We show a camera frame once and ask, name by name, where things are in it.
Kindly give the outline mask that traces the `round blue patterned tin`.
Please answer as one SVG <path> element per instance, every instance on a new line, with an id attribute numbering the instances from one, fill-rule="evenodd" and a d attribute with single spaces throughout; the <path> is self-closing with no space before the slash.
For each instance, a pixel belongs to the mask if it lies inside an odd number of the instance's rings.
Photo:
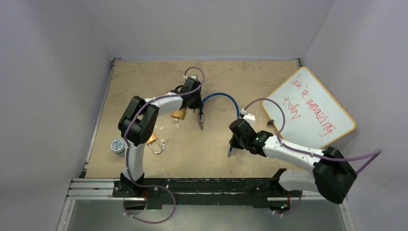
<path id="1" fill-rule="evenodd" d="M 116 155 L 123 155 L 126 149 L 126 143 L 121 139 L 114 139 L 111 141 L 110 149 Z"/>

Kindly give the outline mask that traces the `blue cable lock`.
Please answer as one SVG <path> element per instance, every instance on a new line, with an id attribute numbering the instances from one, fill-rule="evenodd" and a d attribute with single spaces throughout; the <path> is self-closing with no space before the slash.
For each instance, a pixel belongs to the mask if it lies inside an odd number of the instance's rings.
<path id="1" fill-rule="evenodd" d="M 197 124 L 203 122 L 203 130 L 198 124 L 196 135 L 206 154 L 218 154 L 222 159 L 231 159 L 234 148 L 229 144 L 232 137 L 229 125 L 238 118 L 239 104 L 230 94 L 216 92 L 204 97 L 197 121 Z"/>

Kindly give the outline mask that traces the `yellow framed whiteboard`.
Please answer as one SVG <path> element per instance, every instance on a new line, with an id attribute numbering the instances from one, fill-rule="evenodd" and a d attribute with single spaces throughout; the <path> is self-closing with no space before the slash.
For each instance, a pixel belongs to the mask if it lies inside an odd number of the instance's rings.
<path id="1" fill-rule="evenodd" d="M 285 141 L 320 149 L 356 128 L 354 119 L 306 67 L 262 102 Z"/>

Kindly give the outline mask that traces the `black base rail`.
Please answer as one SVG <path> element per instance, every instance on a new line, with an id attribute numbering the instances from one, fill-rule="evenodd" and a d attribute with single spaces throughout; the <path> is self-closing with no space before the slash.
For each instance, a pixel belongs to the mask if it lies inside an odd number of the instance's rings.
<path id="1" fill-rule="evenodd" d="M 140 199 L 146 209 L 164 205 L 247 205 L 285 211 L 300 191 L 286 191 L 271 178 L 143 178 L 141 191 L 129 191 L 120 178 L 112 196 L 125 201 Z"/>

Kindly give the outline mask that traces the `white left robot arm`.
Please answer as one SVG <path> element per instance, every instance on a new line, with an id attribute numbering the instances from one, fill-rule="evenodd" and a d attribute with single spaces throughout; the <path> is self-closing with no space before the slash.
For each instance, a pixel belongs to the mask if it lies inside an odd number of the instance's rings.
<path id="1" fill-rule="evenodd" d="M 118 129 L 127 145 L 125 168 L 120 181 L 130 196 L 137 197 L 142 194 L 143 188 L 147 188 L 147 185 L 143 185 L 143 154 L 158 116 L 182 108 L 199 108 L 202 85 L 203 82 L 194 77 L 185 77 L 185 83 L 179 91 L 173 90 L 153 98 L 135 96 L 131 99 L 118 123 Z"/>

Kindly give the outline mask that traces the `silver key set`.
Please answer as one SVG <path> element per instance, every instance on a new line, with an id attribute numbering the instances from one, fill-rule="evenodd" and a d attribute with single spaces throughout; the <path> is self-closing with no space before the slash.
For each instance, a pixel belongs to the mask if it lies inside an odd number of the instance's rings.
<path id="1" fill-rule="evenodd" d="M 178 128 L 181 127 L 181 125 L 179 124 L 178 118 L 174 118 L 174 119 L 172 120 L 172 123 L 175 124 Z"/>

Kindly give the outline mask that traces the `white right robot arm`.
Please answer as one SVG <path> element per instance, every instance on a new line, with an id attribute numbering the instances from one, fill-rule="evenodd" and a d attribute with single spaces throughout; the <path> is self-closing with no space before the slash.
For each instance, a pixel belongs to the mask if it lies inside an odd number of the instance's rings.
<path id="1" fill-rule="evenodd" d="M 341 204 L 357 179 L 356 171 L 339 150 L 312 149 L 300 145 L 289 148 L 279 136 L 255 132 L 250 123 L 237 119 L 229 125 L 230 145 L 251 154 L 290 163 L 301 171 L 283 170 L 270 183 L 271 192 L 281 196 L 287 191 L 317 192 L 328 201 Z"/>

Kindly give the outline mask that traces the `small keys of orange padlock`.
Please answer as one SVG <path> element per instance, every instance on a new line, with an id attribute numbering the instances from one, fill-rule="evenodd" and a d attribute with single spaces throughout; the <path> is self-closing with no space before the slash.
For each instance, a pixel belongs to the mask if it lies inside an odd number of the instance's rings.
<path id="1" fill-rule="evenodd" d="M 162 152 L 164 152 L 165 151 L 165 149 L 166 149 L 166 146 L 167 146 L 167 144 L 168 144 L 168 142 L 170 141 L 170 139 L 162 139 L 161 140 L 161 147 L 162 147 Z"/>

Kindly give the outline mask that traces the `orange long shackle padlock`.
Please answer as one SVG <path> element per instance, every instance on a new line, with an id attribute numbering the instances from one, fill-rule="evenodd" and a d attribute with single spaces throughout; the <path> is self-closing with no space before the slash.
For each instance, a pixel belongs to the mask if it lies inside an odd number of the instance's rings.
<path id="1" fill-rule="evenodd" d="M 163 152 L 163 146 L 154 132 L 151 134 L 146 144 L 154 154 L 161 154 Z"/>

